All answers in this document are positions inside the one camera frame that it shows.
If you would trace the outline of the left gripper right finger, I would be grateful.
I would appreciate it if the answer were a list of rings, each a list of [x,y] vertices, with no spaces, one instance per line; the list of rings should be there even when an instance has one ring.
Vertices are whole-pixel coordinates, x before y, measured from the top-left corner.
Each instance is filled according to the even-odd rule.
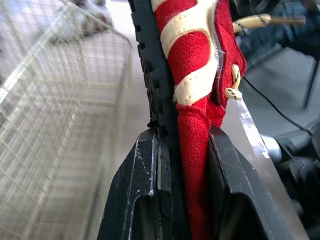
[[[219,127],[208,131],[213,234],[217,240],[297,240],[267,185]]]

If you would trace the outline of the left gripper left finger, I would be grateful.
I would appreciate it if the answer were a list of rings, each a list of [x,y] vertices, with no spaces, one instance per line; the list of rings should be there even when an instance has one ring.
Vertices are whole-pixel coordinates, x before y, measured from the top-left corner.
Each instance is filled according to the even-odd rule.
[[[136,139],[113,177],[97,239],[171,240],[169,149],[156,128]]]

